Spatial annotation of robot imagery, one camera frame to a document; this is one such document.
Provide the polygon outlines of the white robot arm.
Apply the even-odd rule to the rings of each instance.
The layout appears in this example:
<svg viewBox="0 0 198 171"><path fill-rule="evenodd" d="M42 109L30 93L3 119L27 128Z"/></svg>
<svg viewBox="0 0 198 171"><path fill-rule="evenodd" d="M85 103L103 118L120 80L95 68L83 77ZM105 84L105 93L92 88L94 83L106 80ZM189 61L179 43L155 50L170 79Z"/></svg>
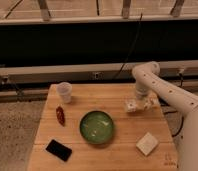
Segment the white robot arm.
<svg viewBox="0 0 198 171"><path fill-rule="evenodd" d="M184 116L178 151L178 171L198 171L198 96L159 77L157 62L147 62L132 69L138 99L152 90Z"/></svg>

